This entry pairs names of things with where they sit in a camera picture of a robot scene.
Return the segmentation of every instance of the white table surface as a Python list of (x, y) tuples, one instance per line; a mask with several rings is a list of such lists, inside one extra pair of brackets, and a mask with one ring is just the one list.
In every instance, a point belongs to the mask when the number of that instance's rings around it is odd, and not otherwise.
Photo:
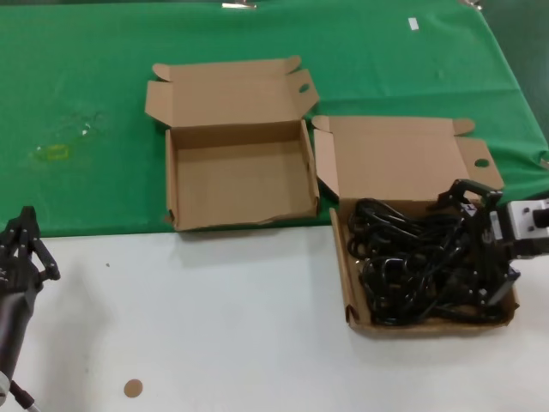
[(549, 258), (516, 265), (507, 328), (371, 339), (345, 323), (330, 227), (45, 242), (62, 280), (15, 372), (44, 412), (549, 410)]

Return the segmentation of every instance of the cable bundle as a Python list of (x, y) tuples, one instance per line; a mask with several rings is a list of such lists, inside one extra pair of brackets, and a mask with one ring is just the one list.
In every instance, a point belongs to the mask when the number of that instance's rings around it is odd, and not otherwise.
[(362, 283), (372, 322), (390, 326), (427, 318), (495, 323), (499, 306), (480, 304), (485, 286), (468, 259), (471, 239), (458, 215), (413, 219), (362, 199), (348, 221), (349, 253), (364, 261)]

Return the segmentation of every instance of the cardboard box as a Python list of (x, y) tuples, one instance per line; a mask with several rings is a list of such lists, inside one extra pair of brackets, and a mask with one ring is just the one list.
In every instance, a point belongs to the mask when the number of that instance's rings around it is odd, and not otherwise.
[(404, 214), (421, 216), (456, 179), (503, 187), (486, 144), (459, 137), (473, 131), (474, 123), (468, 119), (327, 116), (316, 116), (312, 123), (318, 178), (340, 198), (339, 210), (331, 209), (330, 216), (349, 325), (355, 330), (433, 332), (487, 330), (509, 323), (518, 307), (515, 289), (504, 298), (508, 317), (502, 324), (455, 324), (438, 318), (407, 328), (373, 324), (356, 259), (347, 252), (347, 220), (361, 198), (373, 197)]
[(167, 208), (177, 230), (312, 217), (318, 187), (302, 117), (318, 102), (299, 57), (155, 64), (146, 113), (166, 133)]

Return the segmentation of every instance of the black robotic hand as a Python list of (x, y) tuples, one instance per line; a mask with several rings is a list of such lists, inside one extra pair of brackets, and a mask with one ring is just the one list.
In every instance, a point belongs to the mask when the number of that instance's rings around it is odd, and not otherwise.
[[(39, 271), (33, 264), (33, 254), (44, 270)], [(36, 211), (26, 206), (0, 233), (0, 405), (10, 389), (18, 402), (21, 398), (17, 392), (20, 388), (12, 385), (12, 378), (36, 295), (44, 281), (56, 281), (59, 277), (56, 262), (40, 240)]]

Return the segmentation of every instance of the brown circular sticker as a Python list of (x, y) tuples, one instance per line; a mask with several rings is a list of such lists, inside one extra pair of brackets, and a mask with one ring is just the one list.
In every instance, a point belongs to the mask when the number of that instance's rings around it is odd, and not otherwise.
[(124, 393), (127, 397), (138, 397), (143, 392), (143, 384), (139, 379), (129, 380), (124, 387)]

